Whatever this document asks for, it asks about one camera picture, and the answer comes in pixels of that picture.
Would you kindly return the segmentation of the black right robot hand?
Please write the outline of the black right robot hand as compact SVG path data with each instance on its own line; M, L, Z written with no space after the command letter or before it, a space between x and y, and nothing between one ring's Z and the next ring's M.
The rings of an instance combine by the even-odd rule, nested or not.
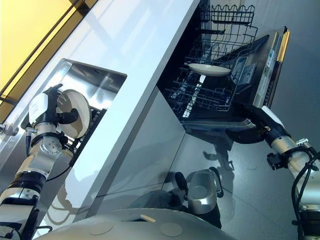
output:
M253 128L241 131L226 129L226 135L234 142L239 144L255 144L266 141L270 145L277 138L291 136L282 124L275 121L262 108L238 103L235 103L233 106L239 116L249 119L255 125Z

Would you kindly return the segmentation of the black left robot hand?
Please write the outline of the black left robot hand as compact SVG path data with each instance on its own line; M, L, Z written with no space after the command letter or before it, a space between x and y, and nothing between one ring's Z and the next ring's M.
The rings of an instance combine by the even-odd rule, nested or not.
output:
M61 83L52 86L31 100L28 107L28 118L33 128L41 123L49 123L57 127L58 124L71 124L78 119L79 113L75 108L69 112L57 113L60 96L58 90L62 86Z

